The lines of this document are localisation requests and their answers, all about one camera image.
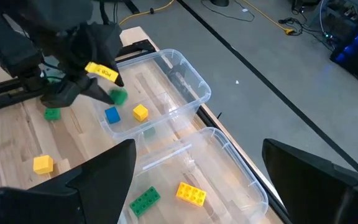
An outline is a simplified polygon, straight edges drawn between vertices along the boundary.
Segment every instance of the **yellow 2x4 lego brick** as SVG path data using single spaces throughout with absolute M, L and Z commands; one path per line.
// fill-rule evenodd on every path
M 186 183 L 180 182 L 177 197 L 199 207 L 204 205 L 206 192 Z

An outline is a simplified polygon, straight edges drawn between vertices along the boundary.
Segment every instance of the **yellow cable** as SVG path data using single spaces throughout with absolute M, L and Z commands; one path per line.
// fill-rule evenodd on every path
M 174 2 L 174 0 L 171 0 L 168 4 L 166 4 L 165 6 L 162 6 L 158 9 L 154 9 L 154 12 L 158 12 L 158 11 L 161 11 L 165 8 L 167 8 L 168 6 L 170 6 L 172 3 Z M 147 12 L 141 12 L 141 13 L 138 13 L 138 14 L 133 14 L 131 16 L 128 16 L 127 18 L 123 19 L 119 25 L 121 26 L 125 21 L 127 21 L 128 19 L 130 18 L 133 18 L 133 17 L 137 17 L 137 16 L 141 16 L 141 15 L 146 15 L 146 14 L 150 14 L 151 12 L 150 11 L 147 11 Z
M 256 11 L 258 11 L 259 13 L 261 13 L 262 16 L 266 17 L 266 19 L 270 20 L 271 22 L 273 22 L 276 26 L 278 26 L 279 28 L 281 28 L 282 30 L 284 30 L 285 33 L 287 33 L 288 31 L 291 31 L 292 29 L 287 29 L 284 28 L 283 26 L 281 26 L 280 24 L 278 24 L 276 21 L 274 21 L 273 19 L 269 18 L 269 16 L 267 16 L 266 14 L 264 14 L 261 10 L 259 10 L 258 8 L 256 8 L 254 5 L 252 5 L 251 3 L 249 3 L 249 1 L 247 0 L 241 0 L 244 1 L 245 3 L 247 3 L 250 7 L 253 7 Z

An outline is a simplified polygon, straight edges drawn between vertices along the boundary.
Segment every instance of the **blue lego brick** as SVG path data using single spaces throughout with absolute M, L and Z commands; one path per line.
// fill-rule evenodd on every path
M 119 117 L 117 108 L 115 106 L 113 106 L 110 109 L 107 109 L 104 112 L 106 113 L 106 117 L 107 117 L 107 120 L 109 121 L 109 124 L 114 124 L 121 120 L 121 118 Z

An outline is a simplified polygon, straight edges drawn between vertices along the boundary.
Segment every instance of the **wooden table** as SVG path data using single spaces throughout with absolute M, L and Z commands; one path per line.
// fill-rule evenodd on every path
M 144 39 L 149 39 L 153 43 L 140 27 L 124 30 L 121 39 L 124 45 Z M 10 76 L 0 68 L 0 82 L 8 79 Z M 125 79 L 124 82 L 126 86 L 130 83 Z M 206 105 L 202 107 L 239 150 L 251 168 L 278 197 L 272 185 L 208 107 Z M 38 98 L 0 110 L 0 186 L 29 189 L 84 163 L 116 144 L 101 128 L 92 99 L 86 96 L 80 95 L 70 107 L 62 108 L 60 121 L 46 121 L 43 116 L 44 110 L 45 107 Z M 191 127 L 175 132 L 174 138 L 164 140 L 170 143 L 204 127 L 204 122 L 196 116 Z M 151 147 L 145 147 L 143 151 L 138 152 L 138 157 L 150 151 Z M 41 154 L 48 154 L 54 158 L 52 173 L 37 175 L 33 172 L 32 160 Z M 269 207 L 261 223 L 281 223 L 281 220 Z

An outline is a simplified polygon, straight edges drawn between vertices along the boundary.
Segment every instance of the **green 2x4 lego brick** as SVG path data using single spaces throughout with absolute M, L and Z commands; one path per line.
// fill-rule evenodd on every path
M 139 196 L 136 200 L 134 200 L 130 207 L 132 211 L 134 211 L 136 217 L 140 217 L 143 213 L 145 213 L 152 205 L 154 205 L 159 199 L 160 195 L 155 190 L 154 187 L 149 188 L 144 192 L 141 196 Z

